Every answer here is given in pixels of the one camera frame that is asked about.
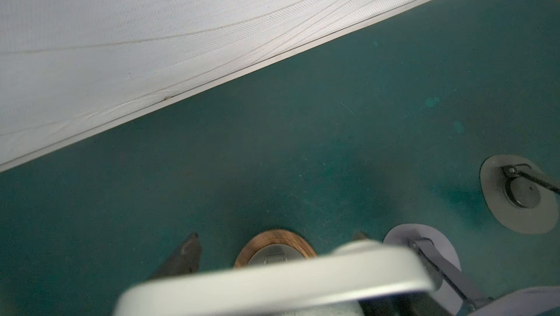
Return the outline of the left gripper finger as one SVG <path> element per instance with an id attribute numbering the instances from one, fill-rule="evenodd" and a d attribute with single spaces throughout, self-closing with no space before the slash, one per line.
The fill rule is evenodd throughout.
<path id="1" fill-rule="evenodd" d="M 148 277 L 148 280 L 190 275 L 199 271 L 202 246 L 197 233 L 190 234 Z"/>

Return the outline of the phone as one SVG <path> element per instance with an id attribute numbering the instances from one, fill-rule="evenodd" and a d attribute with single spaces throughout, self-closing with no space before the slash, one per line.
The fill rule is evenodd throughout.
<path id="1" fill-rule="evenodd" d="M 409 247 L 356 240 L 312 259 L 143 282 L 121 295 L 114 313 L 266 315 L 434 289 Z"/>

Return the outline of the wooden round stand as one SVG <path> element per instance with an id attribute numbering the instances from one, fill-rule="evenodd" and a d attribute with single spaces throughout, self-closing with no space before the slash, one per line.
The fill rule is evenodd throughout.
<path id="1" fill-rule="evenodd" d="M 236 269 L 313 259 L 313 247 L 300 235 L 285 229 L 264 231 L 253 237 L 234 263 Z"/>

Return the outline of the lilac rear round stand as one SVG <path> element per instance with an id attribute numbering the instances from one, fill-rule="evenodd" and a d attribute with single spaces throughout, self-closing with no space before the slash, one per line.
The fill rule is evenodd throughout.
<path id="1" fill-rule="evenodd" d="M 448 238 L 423 224 L 401 224 L 384 238 L 389 245 L 411 248 L 435 283 L 435 291 L 417 298 L 420 315 L 541 315 L 558 310 L 559 287 L 525 288 L 492 299 L 462 272 L 459 257 Z"/>

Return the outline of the grey round stand right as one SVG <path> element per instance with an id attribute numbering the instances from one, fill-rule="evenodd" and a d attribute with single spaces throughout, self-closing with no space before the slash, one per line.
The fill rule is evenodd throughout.
<path id="1" fill-rule="evenodd" d="M 496 155 L 480 169 L 488 209 L 506 228 L 521 234 L 546 234 L 559 220 L 559 178 L 545 174 L 532 161 Z"/>

